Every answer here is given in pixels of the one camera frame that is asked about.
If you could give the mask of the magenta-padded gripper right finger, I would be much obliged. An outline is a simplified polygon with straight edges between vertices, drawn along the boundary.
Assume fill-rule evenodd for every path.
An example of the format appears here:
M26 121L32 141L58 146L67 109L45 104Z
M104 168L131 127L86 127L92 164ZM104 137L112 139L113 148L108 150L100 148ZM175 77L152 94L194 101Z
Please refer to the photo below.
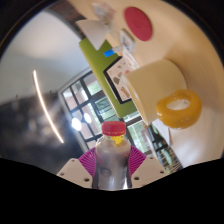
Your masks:
M146 156L134 146L128 158L127 185L130 189L146 186L168 175L154 156Z

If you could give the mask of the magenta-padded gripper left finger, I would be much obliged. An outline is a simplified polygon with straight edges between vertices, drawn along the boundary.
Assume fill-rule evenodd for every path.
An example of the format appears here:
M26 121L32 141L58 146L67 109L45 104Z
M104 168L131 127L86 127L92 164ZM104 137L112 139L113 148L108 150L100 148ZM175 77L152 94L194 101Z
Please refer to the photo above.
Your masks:
M92 188L96 171L95 149L90 149L80 158L71 158L57 175L83 188Z

